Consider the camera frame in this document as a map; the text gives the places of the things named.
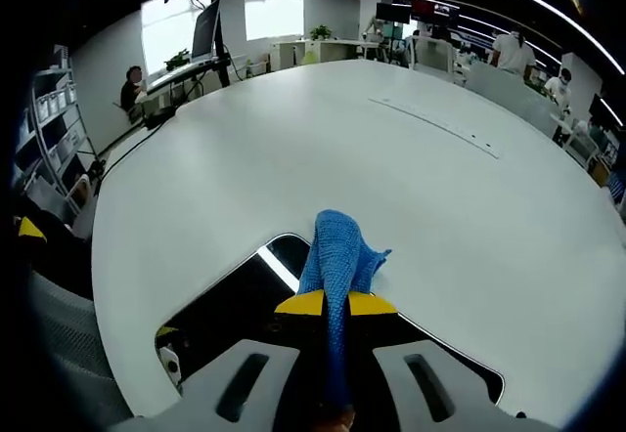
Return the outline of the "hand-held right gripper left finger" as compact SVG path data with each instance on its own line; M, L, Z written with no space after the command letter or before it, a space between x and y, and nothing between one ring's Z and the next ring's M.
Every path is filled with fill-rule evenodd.
M186 379L180 399L117 431L307 431L323 410L326 300L281 303L258 340L243 339Z

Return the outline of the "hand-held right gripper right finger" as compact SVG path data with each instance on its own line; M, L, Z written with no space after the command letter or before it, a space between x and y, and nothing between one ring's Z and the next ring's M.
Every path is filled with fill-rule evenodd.
M499 406L505 378L373 294L347 297L352 391L366 430L550 431Z

